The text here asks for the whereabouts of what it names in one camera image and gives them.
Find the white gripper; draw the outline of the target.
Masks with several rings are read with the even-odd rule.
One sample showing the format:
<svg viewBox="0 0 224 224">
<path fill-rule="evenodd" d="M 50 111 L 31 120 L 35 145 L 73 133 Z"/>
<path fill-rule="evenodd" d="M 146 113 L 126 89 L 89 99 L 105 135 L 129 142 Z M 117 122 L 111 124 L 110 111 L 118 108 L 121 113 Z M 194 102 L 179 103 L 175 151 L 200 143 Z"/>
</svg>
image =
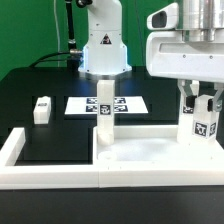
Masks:
<svg viewBox="0 0 224 224">
<path fill-rule="evenodd" d="M 183 106 L 195 106 L 198 81 L 224 82 L 224 2 L 173 2 L 149 15 L 147 28 L 147 70 L 179 79 Z M 208 111 L 220 112 L 224 83 L 214 90 Z"/>
</svg>

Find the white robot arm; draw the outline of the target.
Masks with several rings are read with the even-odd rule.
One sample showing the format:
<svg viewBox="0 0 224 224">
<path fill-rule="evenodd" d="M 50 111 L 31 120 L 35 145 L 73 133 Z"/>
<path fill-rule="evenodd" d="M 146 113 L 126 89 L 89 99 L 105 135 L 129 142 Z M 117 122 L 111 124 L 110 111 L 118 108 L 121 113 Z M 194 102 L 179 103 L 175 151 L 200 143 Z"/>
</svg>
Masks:
<svg viewBox="0 0 224 224">
<path fill-rule="evenodd" d="M 119 0 L 76 0 L 76 4 L 88 9 L 89 22 L 79 70 L 95 75 L 128 70 Z M 149 15 L 147 28 L 149 74 L 177 79 L 188 105 L 194 102 L 193 80 L 212 82 L 216 94 L 208 109 L 219 112 L 224 93 L 224 0 L 175 0 Z"/>
</svg>

